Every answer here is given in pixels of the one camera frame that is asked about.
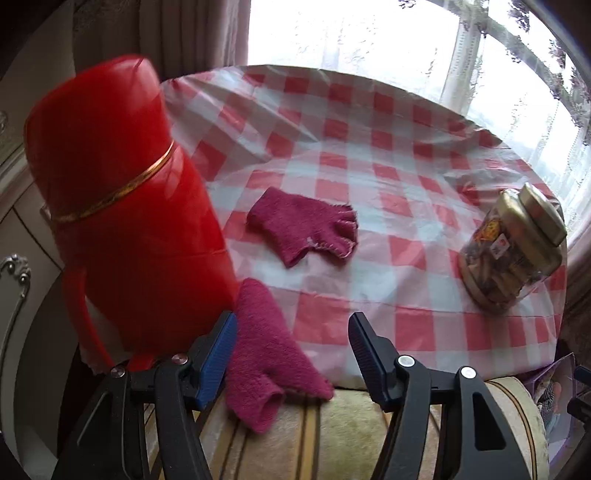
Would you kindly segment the red white checkered tablecloth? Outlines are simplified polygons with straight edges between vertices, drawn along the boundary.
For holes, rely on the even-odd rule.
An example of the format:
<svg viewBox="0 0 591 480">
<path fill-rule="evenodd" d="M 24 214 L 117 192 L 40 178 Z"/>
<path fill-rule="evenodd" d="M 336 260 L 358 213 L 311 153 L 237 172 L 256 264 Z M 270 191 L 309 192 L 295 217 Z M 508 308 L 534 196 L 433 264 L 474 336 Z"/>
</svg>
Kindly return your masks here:
<svg viewBox="0 0 591 480">
<path fill-rule="evenodd" d="M 463 245 L 506 188 L 537 183 L 500 139 L 405 90 L 332 71 L 228 67 L 165 81 L 174 140 L 204 177 L 239 278 L 270 288 L 294 338 L 339 387 L 363 379 L 353 312 L 424 365 L 484 378 L 550 364 L 563 271 L 506 315 L 484 313 L 458 269 Z M 359 243 L 338 262 L 308 253 L 287 268 L 246 225 L 266 189 L 348 204 Z"/>
</svg>

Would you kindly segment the red thermos flask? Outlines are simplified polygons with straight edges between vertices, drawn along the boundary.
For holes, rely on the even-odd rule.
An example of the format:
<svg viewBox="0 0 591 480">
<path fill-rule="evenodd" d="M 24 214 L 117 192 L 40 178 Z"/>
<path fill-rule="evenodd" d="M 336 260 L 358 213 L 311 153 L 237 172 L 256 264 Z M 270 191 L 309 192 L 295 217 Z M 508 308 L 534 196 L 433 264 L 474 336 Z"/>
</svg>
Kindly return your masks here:
<svg viewBox="0 0 591 480">
<path fill-rule="evenodd" d="M 238 283 L 197 168 L 170 134 L 144 57 L 91 67 L 42 98 L 24 124 L 26 157 L 50 214 L 81 346 L 114 366 L 90 310 L 132 371 L 187 351 L 235 305 Z"/>
</svg>

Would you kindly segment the glass jar with gold lid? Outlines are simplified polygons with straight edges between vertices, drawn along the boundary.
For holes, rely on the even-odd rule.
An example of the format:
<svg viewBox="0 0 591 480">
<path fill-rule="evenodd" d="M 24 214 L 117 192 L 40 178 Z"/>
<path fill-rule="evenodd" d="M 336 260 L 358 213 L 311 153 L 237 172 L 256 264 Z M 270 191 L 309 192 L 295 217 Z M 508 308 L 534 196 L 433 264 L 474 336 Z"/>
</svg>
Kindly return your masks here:
<svg viewBox="0 0 591 480">
<path fill-rule="evenodd" d="M 488 311 L 508 310 L 560 267 L 566 237 L 559 210 L 536 186 L 501 191 L 459 253 L 469 294 Z"/>
</svg>

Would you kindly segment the magenta knit fingerless glove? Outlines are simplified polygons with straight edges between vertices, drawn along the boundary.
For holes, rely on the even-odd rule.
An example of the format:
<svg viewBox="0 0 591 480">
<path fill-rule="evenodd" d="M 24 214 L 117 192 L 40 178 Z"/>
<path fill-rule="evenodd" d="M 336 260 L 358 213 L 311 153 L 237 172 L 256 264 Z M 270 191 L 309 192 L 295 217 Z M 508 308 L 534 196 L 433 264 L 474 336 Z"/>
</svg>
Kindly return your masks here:
<svg viewBox="0 0 591 480">
<path fill-rule="evenodd" d="M 287 268 L 308 252 L 346 260 L 358 245 L 358 219 L 348 204 L 290 194 L 270 187 L 246 216 L 249 228 L 263 233 Z"/>
</svg>

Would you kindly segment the purple white cardboard box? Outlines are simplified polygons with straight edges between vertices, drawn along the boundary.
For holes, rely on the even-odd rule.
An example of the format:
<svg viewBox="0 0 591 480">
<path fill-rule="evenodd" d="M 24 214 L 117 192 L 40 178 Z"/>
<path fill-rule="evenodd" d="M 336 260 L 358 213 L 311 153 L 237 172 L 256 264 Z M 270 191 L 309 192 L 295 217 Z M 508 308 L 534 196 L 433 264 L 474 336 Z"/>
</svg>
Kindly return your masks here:
<svg viewBox="0 0 591 480">
<path fill-rule="evenodd" d="M 584 423 L 567 410 L 570 400 L 586 393 L 575 379 L 576 367 L 576 357 L 569 353 L 520 376 L 542 416 L 551 465 L 568 459 L 585 434 Z"/>
</svg>

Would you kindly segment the striped green gold sofa cushion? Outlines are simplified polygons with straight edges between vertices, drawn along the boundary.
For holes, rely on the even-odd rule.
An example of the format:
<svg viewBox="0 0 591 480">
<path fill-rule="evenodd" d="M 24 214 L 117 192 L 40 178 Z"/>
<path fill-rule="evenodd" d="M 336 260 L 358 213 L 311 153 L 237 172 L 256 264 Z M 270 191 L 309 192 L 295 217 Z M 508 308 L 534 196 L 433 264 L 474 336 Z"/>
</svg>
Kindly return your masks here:
<svg viewBox="0 0 591 480">
<path fill-rule="evenodd" d="M 515 377 L 487 382 L 505 414 L 532 479 L 550 479 L 546 431 L 538 407 Z M 431 406 L 419 479 L 432 479 L 437 461 L 441 406 Z M 145 405 L 148 465 L 156 479 L 156 415 Z M 270 430 L 252 433 L 216 401 L 200 433 L 213 479 L 370 479 L 386 438 L 391 414 L 383 413 L 370 395 L 335 390 L 328 403 L 305 399 L 280 407 Z"/>
</svg>

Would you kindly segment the sheer embroidered lace curtain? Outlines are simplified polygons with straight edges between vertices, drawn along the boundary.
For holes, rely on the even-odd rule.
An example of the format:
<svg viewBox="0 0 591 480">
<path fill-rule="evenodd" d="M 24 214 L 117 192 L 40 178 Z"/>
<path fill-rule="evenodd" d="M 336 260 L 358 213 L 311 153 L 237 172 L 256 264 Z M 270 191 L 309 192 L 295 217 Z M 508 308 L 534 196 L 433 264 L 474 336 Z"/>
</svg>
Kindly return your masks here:
<svg viewBox="0 0 591 480">
<path fill-rule="evenodd" d="M 522 1 L 256 1 L 249 64 L 397 86 L 489 129 L 590 222 L 590 84 Z"/>
</svg>

